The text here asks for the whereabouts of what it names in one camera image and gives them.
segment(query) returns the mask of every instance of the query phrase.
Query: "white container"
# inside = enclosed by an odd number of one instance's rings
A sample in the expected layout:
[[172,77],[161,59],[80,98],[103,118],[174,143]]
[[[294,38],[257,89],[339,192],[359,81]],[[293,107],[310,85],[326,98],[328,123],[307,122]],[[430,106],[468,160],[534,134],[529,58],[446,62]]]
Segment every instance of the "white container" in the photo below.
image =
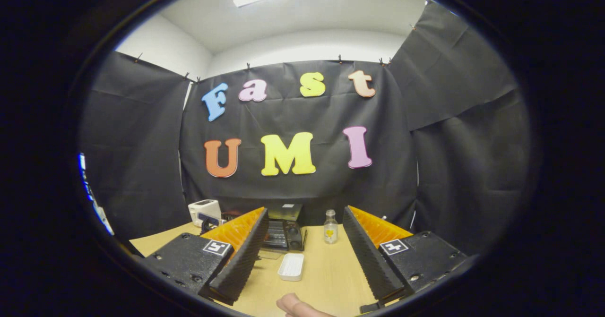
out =
[[288,253],[281,261],[281,266],[277,274],[279,278],[285,281],[299,281],[303,277],[303,261],[302,253]]

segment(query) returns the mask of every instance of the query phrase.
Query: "wooden table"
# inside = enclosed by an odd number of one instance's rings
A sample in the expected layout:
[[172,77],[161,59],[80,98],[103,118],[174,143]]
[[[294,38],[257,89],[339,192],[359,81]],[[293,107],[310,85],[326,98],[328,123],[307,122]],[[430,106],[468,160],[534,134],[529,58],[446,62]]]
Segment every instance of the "wooden table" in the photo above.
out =
[[[275,301],[286,293],[294,292],[302,301],[320,311],[351,317],[359,315],[360,306],[376,302],[342,225],[338,226],[335,244],[324,242],[323,229],[323,226],[307,227],[309,234],[302,252],[305,256],[302,280],[283,281],[279,278],[277,270],[283,256],[278,259],[262,258],[256,261],[240,299],[229,308],[253,316],[283,317],[285,312],[277,308]],[[130,242],[147,257],[184,232],[197,235],[199,227],[189,223]]]

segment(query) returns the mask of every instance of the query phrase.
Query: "orange letter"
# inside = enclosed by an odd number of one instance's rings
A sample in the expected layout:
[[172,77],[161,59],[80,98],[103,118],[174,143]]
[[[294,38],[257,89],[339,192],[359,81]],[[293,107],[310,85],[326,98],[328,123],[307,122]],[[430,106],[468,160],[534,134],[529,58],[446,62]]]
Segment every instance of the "orange letter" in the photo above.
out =
[[218,148],[221,141],[207,141],[204,144],[206,148],[206,169],[213,177],[228,178],[237,171],[237,146],[242,144],[239,138],[230,138],[225,141],[225,146],[229,147],[229,163],[227,167],[218,166]]
[[348,76],[349,80],[353,80],[353,85],[355,86],[355,91],[363,96],[363,97],[372,97],[376,93],[374,88],[368,89],[368,81],[372,80],[372,76],[365,75],[363,71],[357,70],[353,74]]

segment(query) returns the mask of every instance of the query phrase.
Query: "pink letter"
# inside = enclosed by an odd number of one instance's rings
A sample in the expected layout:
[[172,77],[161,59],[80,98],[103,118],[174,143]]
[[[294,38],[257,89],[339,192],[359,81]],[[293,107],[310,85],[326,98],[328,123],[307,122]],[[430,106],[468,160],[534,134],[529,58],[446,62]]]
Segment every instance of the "pink letter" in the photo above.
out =
[[372,159],[368,157],[365,151],[365,141],[363,135],[367,129],[356,126],[345,128],[342,132],[348,138],[348,145],[351,147],[351,160],[348,162],[349,168],[368,167],[372,164]]
[[240,91],[239,98],[242,101],[254,100],[254,102],[261,102],[267,97],[266,88],[267,83],[263,80],[249,80],[244,83],[244,90]]

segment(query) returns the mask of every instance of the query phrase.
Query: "black curtain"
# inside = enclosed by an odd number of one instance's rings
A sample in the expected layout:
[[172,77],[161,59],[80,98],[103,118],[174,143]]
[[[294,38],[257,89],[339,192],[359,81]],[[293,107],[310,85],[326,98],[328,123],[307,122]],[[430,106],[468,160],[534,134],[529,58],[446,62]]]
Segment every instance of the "black curtain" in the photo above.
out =
[[[361,97],[348,75],[362,70],[372,77],[373,97]],[[326,85],[324,94],[303,97],[300,78],[320,72]],[[243,102],[239,92],[248,80],[268,84],[262,102]],[[221,83],[224,114],[209,121],[209,111],[201,101]],[[223,211],[247,212],[266,203],[303,203],[302,221],[321,225],[327,209],[335,209],[342,222],[346,205],[353,205],[389,221],[409,227],[413,218],[416,164],[404,100],[395,79],[379,63],[346,61],[305,61],[251,68],[223,74],[195,85],[183,113],[180,155],[183,185],[188,203],[218,199]],[[342,130],[350,126],[367,129],[364,140],[372,165],[351,169],[350,147]],[[312,174],[295,175],[281,171],[264,176],[265,147],[262,136],[277,134],[288,147],[298,132],[311,132]],[[216,178],[206,170],[209,140],[223,143],[219,165],[227,165],[225,141],[239,138],[238,168],[229,178]]]
[[464,20],[429,2],[389,65],[419,167],[415,231],[472,254],[519,207],[530,131],[519,86]]
[[179,130],[190,81],[119,52],[102,63],[79,128],[86,177],[117,238],[190,221],[179,176]]

